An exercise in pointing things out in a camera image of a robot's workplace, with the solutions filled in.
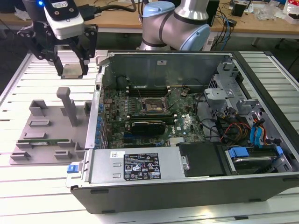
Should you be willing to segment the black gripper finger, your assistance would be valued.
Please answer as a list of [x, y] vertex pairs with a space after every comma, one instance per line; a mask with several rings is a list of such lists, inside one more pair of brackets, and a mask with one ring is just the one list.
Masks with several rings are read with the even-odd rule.
[[79, 59], [82, 76], [88, 73], [88, 64], [95, 57], [98, 38], [98, 26], [96, 24], [85, 25], [82, 35], [71, 38], [70, 48]]
[[57, 39], [48, 24], [31, 24], [22, 27], [17, 35], [37, 59], [47, 60], [56, 68], [57, 74], [62, 75], [64, 68], [57, 52]]

